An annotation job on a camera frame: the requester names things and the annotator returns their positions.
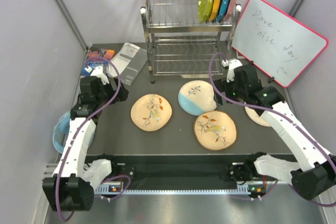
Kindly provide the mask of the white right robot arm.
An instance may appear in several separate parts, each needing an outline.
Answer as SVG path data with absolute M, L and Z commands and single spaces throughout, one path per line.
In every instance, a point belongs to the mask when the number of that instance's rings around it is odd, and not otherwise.
M 252 180 L 265 175 L 283 181 L 302 198 L 313 200 L 335 186 L 335 156 L 320 145 L 294 116 L 280 92 L 263 87 L 253 65 L 224 61 L 226 78 L 211 80 L 218 97 L 255 111 L 266 121 L 293 153 L 290 162 L 258 152 L 244 162 L 245 174 Z

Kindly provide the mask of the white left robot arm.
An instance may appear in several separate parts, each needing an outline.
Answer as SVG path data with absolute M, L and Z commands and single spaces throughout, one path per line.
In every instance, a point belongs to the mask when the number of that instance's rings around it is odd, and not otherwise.
M 70 110 L 68 138 L 60 162 L 51 177 L 43 181 L 43 191 L 53 211 L 88 211 L 96 189 L 103 180 L 119 174 L 116 164 L 107 159 L 94 161 L 84 168 L 87 151 L 93 140 L 99 116 L 108 105 L 125 101 L 128 90 L 120 78 L 87 76 L 80 80 L 77 102 Z

